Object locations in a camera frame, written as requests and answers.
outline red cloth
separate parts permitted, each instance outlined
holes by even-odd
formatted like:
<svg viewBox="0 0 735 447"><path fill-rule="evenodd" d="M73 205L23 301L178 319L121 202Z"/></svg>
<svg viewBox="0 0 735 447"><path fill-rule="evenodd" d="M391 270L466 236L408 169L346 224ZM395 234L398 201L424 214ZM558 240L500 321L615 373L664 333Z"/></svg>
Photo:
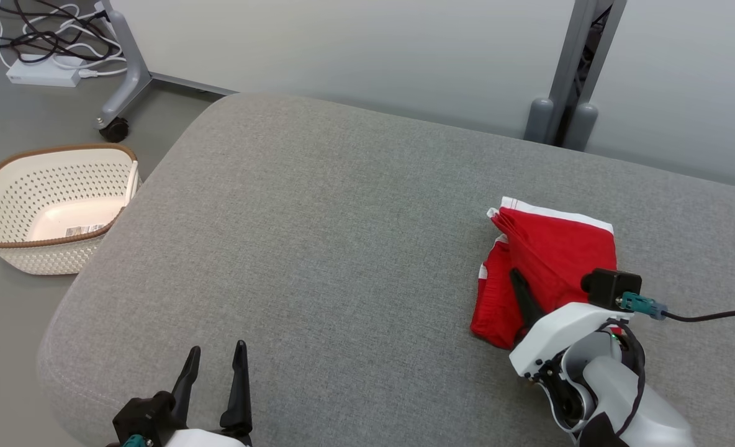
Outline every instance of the red cloth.
<svg viewBox="0 0 735 447"><path fill-rule="evenodd" d="M504 197L487 213L503 233L481 266L470 329L493 345L512 349L523 325L510 282L516 267L544 312L570 302L587 302L584 274L616 269L613 226L588 216L535 207Z"/></svg>

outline white wall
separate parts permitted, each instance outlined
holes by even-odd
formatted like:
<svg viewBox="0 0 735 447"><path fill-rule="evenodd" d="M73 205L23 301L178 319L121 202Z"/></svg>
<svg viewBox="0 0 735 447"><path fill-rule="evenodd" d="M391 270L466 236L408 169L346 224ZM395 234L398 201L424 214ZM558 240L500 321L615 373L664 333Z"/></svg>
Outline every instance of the white wall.
<svg viewBox="0 0 735 447"><path fill-rule="evenodd" d="M735 0L628 0L587 151L735 184Z"/></svg>
<svg viewBox="0 0 735 447"><path fill-rule="evenodd" d="M112 0L112 6L123 12L153 73L521 137L530 103L549 96L574 1Z"/></svg>

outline brown basket rim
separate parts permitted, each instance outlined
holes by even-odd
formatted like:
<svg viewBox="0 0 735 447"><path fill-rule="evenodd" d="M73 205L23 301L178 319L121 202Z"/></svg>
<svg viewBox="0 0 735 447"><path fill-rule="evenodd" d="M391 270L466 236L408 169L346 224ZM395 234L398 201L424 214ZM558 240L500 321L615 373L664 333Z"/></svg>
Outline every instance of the brown basket rim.
<svg viewBox="0 0 735 447"><path fill-rule="evenodd" d="M86 149L121 150L122 152L126 153L127 156L129 156L132 161L137 161L137 159L135 158L135 153L133 153L132 150L130 150L127 147L124 147L121 144L89 143L89 144L80 144L80 145L60 145L60 147L49 147L46 149L29 150L27 152L16 153L16 155L12 155L9 158L4 159L4 161L0 162L0 170L5 165L8 165L9 163L15 160L26 158L27 156L44 155L44 153L64 152L68 150L86 150ZM61 245L64 243L80 242L81 240L90 240L90 238L101 237L101 235L106 234L111 228L111 226L113 226L114 222L117 221L119 216L122 214L122 210L124 210L124 207L120 209L120 212L117 213L117 215L106 226L99 228L93 232L86 233L84 235L73 235L73 237L63 237L63 238L52 238L52 240L35 240L35 241L27 241L27 242L0 242L0 248L33 248L36 246L52 246L52 245Z"/></svg>

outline teal connector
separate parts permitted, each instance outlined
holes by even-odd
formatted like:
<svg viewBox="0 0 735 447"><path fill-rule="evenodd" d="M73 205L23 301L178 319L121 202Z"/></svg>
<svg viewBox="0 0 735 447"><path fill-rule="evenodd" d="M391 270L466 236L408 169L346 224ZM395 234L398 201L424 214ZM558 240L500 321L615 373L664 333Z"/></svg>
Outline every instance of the teal connector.
<svg viewBox="0 0 735 447"><path fill-rule="evenodd" d="M621 297L616 298L618 307L631 312L646 314L655 320L665 320L663 312L668 311L668 306L656 302L651 298L642 297L633 292L624 292Z"/></svg>
<svg viewBox="0 0 735 447"><path fill-rule="evenodd" d="M122 447L147 447L147 442L144 440L144 436L133 435L127 438Z"/></svg>

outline gray metal frame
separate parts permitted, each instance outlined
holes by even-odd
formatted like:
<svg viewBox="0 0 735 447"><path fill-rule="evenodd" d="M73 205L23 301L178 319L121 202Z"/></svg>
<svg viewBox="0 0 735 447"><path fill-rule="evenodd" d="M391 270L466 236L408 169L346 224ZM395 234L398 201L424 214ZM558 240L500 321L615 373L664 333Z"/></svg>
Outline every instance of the gray metal frame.
<svg viewBox="0 0 735 447"><path fill-rule="evenodd" d="M561 57L552 77L549 98L534 99L530 105L524 139L552 144L569 99L574 73L583 54L585 39L591 29L591 20L597 9L597 0L575 0L569 27L566 28Z"/></svg>
<svg viewBox="0 0 735 447"><path fill-rule="evenodd" d="M196 88L197 90L210 91L211 93L218 93L221 96L228 96L228 94L237 93L234 90L228 90L226 88L218 88L208 84L201 84L200 82L194 82L188 79L176 78L174 76L167 76L166 74L150 73L152 79L157 79L165 82L171 82L172 84L185 85L186 87Z"/></svg>
<svg viewBox="0 0 735 447"><path fill-rule="evenodd" d="M122 52L127 59L127 72L120 87L106 101L100 116L94 121L96 129L103 129L113 119L117 118L122 110L127 107L127 104L130 104L152 79L150 72L147 70L147 65L141 57L141 52L138 51L133 33L130 27L127 26L124 15L113 9L110 0L102 0L102 2L109 15L109 20L111 20L114 33L117 34L117 42L122 46Z"/></svg>
<svg viewBox="0 0 735 447"><path fill-rule="evenodd" d="M588 77L583 85L583 91L580 93L578 105L575 108L569 127L566 129L563 147L572 150L584 151L588 145L588 139L591 138L591 132L594 130L594 124L600 111L597 106L591 104L591 95L594 88L597 87L597 80L600 79L600 72L608 58L608 52L613 43L613 37L621 22L621 16L626 6L626 0L615 0L611 12L608 14L608 22L605 23L605 29L602 33L600 46L597 47L597 53L594 54L594 60L591 62L591 69L588 71Z"/></svg>

